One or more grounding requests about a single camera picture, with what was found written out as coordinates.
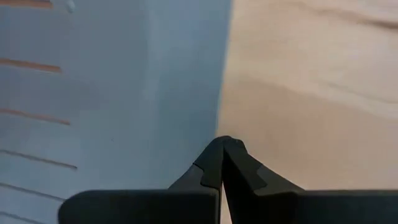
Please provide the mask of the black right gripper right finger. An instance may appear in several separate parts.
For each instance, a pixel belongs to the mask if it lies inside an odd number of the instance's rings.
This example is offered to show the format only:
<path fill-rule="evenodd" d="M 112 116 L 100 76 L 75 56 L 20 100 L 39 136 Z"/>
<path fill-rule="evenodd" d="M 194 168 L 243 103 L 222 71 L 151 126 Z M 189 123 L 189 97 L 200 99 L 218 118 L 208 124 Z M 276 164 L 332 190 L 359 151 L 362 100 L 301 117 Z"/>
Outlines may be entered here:
<path fill-rule="evenodd" d="M 222 178 L 233 223 L 397 224 L 395 190 L 305 190 L 225 136 Z"/>

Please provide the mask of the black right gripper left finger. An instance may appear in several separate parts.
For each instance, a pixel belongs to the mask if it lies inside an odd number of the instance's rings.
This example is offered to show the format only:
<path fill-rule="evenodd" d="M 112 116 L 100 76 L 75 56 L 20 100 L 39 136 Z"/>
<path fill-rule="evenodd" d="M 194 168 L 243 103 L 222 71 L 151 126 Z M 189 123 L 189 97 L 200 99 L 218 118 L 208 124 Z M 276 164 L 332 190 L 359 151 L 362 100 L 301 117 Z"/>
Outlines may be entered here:
<path fill-rule="evenodd" d="M 220 222 L 223 138 L 207 145 L 167 189 L 90 190 L 62 203 L 61 224 L 217 224 Z"/>

